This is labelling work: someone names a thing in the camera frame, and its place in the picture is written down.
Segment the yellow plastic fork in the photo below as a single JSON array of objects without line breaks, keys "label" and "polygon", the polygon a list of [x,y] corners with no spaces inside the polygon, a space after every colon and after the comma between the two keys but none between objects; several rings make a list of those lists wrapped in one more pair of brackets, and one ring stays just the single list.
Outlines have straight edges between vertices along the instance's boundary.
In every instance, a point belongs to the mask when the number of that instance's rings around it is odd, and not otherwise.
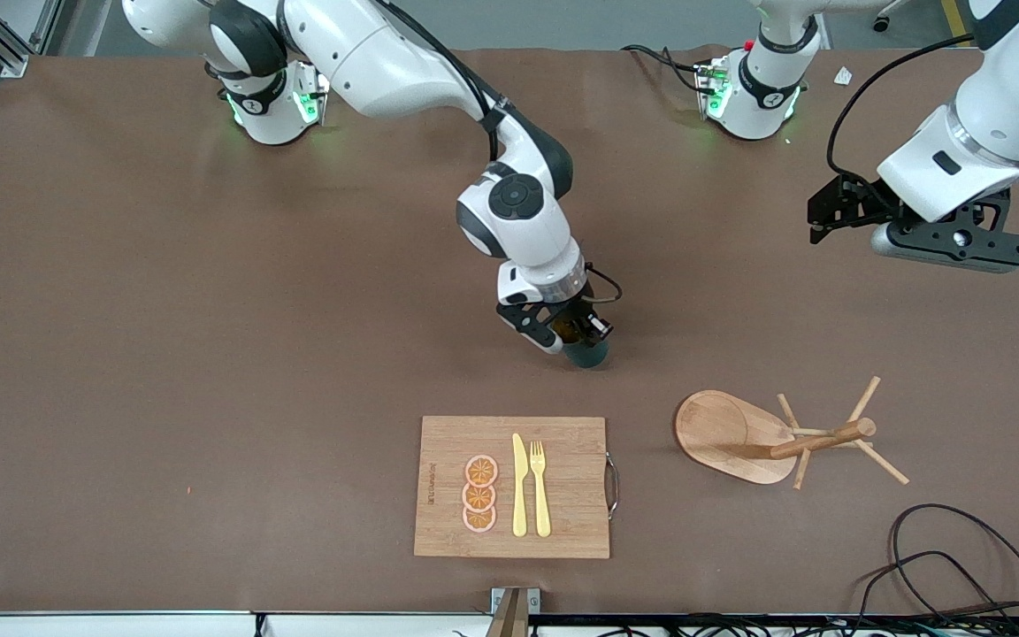
[{"label": "yellow plastic fork", "polygon": [[551,532],[553,532],[553,524],[551,524],[545,483],[547,459],[541,441],[530,442],[529,464],[534,479],[535,532],[542,539],[547,539],[551,535]]}]

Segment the yellow plastic knife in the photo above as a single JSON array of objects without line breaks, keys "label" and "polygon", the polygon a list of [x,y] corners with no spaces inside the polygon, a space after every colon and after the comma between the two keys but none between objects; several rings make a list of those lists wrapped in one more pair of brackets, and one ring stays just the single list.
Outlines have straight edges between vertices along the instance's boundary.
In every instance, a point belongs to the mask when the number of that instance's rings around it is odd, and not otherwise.
[{"label": "yellow plastic knife", "polygon": [[529,476],[529,456],[525,450],[525,441],[518,433],[512,435],[514,453],[514,505],[512,518],[512,533],[515,537],[527,534],[527,511],[525,505],[525,480]]}]

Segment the wooden cup rack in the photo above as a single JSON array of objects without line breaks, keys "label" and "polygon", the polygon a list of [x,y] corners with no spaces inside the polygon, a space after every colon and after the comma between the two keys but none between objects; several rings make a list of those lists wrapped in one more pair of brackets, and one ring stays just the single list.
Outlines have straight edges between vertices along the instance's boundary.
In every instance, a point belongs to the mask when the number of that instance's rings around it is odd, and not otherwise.
[{"label": "wooden cup rack", "polygon": [[822,452],[858,450],[901,485],[909,476],[875,449],[870,439],[877,424],[864,412],[881,379],[873,376],[839,426],[801,426],[787,395],[777,395],[779,414],[720,390],[702,390],[684,399],[672,420],[676,443],[687,458],[732,479],[775,485],[792,479],[802,489],[810,460]]}]

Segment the dark teal cup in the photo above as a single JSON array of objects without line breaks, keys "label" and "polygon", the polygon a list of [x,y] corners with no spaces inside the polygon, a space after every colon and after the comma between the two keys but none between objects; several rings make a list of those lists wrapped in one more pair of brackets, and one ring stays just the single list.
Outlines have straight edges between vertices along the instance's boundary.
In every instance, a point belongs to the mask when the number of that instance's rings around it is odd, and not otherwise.
[{"label": "dark teal cup", "polygon": [[[569,316],[569,318],[574,319],[582,331],[582,316]],[[562,352],[573,365],[579,368],[592,368],[605,362],[609,352],[609,344],[604,342],[597,347],[587,347],[582,342],[564,347]]]}]

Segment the metal mount bracket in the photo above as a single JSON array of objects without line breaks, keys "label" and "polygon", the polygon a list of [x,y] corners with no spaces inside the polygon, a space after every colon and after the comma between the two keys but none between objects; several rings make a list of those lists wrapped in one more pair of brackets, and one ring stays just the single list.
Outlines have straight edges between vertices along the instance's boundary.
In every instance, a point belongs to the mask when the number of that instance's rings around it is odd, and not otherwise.
[{"label": "metal mount bracket", "polygon": [[495,587],[490,590],[490,624],[485,637],[534,637],[533,618],[540,613],[538,587]]}]

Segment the bamboo cutting board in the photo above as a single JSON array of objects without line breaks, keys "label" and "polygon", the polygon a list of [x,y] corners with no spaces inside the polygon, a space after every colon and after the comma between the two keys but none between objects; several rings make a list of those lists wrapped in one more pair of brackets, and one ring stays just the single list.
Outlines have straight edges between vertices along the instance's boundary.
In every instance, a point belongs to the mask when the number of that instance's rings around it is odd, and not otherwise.
[{"label": "bamboo cutting board", "polygon": [[[525,480],[527,534],[512,533],[514,453],[518,433],[529,456],[541,441],[551,535],[535,532],[534,479]],[[464,467],[485,453],[496,459],[492,487],[470,487]],[[414,549],[421,558],[595,559],[610,556],[605,420],[600,417],[425,416],[419,455]]]}]

